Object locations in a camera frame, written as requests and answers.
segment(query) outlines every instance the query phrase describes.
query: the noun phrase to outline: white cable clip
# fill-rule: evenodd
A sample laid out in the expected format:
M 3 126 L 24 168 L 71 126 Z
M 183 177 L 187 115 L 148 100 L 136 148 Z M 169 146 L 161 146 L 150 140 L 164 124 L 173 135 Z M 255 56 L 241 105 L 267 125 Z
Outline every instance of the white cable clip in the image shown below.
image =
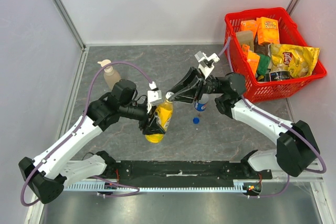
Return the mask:
M 279 121 L 278 127 L 282 127 L 283 121 Z
M 156 83 L 154 81 L 152 81 L 151 83 L 149 83 L 149 87 L 151 88 L 151 90 L 156 89 Z

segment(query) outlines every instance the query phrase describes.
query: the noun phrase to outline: chip bag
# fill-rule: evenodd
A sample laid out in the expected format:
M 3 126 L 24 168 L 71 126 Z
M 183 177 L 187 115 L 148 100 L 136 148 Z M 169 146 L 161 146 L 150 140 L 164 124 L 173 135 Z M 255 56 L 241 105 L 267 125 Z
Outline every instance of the chip bag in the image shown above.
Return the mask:
M 293 78 L 310 76 L 320 53 L 320 48 L 286 44 L 271 44 L 269 49 L 273 62 L 271 71 L 288 70 Z

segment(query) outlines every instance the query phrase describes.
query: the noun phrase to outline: orange snack box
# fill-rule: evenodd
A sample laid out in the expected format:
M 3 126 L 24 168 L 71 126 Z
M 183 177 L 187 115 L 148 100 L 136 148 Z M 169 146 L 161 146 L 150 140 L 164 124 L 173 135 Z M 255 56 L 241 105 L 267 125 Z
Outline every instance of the orange snack box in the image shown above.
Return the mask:
M 253 32 L 253 39 L 256 37 L 258 30 L 258 23 L 251 19 L 240 22 L 240 31 L 250 30 Z
M 247 55 L 248 55 L 248 51 L 250 50 L 250 46 L 247 44 L 242 44 L 242 51 L 245 57 L 245 60 L 247 60 Z
M 279 27 L 278 21 L 271 18 L 257 18 L 258 22 L 258 43 L 267 45 L 270 43 L 279 44 Z
M 257 72 L 260 56 L 256 53 L 249 51 L 247 55 L 247 63 L 250 65 L 252 73 L 255 75 Z

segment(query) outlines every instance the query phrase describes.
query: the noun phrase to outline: yellow bottle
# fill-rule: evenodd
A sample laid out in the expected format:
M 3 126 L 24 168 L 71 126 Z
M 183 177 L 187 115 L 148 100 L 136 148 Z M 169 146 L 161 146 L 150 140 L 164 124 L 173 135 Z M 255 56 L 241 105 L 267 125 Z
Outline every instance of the yellow bottle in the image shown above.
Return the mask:
M 158 123 L 164 128 L 165 131 L 167 131 L 170 119 L 173 115 L 173 102 L 168 101 L 169 97 L 171 97 L 173 94 L 173 92 L 167 92 L 164 103 L 157 106 L 155 110 L 155 113 L 158 115 Z M 154 144 L 161 142 L 163 136 L 163 134 L 145 135 L 146 139 Z

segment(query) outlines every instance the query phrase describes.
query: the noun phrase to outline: white wall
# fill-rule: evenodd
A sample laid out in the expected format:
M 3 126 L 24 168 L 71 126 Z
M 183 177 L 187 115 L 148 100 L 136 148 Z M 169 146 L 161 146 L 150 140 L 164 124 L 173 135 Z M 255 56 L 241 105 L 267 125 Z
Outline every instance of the white wall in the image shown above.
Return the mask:
M 307 43 L 320 47 L 320 60 L 327 77 L 306 86 L 290 98 L 296 120 L 309 123 L 327 163 L 324 175 L 334 209 L 336 196 L 336 2 L 335 0 L 301 0 L 292 17 Z
M 290 0 L 62 0 L 87 44 L 223 42 L 230 12 Z
M 0 0 L 0 223 L 24 222 L 18 162 L 55 141 L 79 57 L 52 0 Z

